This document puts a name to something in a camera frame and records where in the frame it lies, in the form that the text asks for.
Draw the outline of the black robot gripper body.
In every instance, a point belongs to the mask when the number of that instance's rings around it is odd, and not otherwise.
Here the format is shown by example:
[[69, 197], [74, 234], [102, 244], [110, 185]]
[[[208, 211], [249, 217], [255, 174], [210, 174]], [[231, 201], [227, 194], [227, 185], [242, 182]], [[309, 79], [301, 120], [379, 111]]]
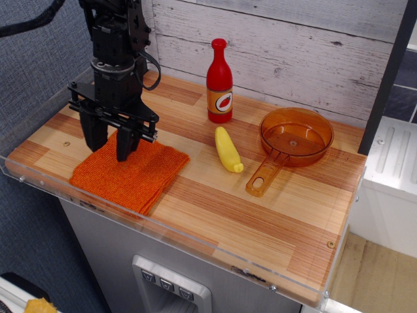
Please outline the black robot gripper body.
[[143, 58], [131, 59], [122, 65], [112, 66], [93, 58], [93, 83], [71, 82], [70, 108], [97, 115], [108, 126], [129, 128], [142, 140], [154, 142], [158, 132], [159, 116], [142, 100], [147, 62]]

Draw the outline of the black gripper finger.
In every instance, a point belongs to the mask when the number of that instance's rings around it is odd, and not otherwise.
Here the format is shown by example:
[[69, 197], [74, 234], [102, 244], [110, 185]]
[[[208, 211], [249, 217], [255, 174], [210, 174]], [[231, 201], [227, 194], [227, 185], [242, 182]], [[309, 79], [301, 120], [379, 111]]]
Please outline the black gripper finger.
[[117, 131], [117, 160], [127, 160], [131, 152], [134, 152], [139, 145], [140, 137], [129, 128], [120, 128]]
[[97, 115], [79, 111], [79, 118], [87, 147], [95, 152], [103, 147], [108, 140], [108, 125]]

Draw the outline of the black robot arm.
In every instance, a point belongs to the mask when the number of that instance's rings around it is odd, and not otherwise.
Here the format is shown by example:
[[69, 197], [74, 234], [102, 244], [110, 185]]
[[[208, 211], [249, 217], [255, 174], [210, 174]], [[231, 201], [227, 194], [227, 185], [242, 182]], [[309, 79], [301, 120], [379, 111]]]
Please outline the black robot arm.
[[125, 161], [140, 140], [154, 142], [159, 116], [141, 99], [144, 90], [160, 83], [143, 82], [148, 63], [160, 68], [145, 50], [150, 27], [141, 1], [80, 1], [93, 43], [94, 82], [72, 82], [70, 108], [79, 113], [81, 128], [91, 151], [108, 140], [108, 127], [117, 129], [117, 160]]

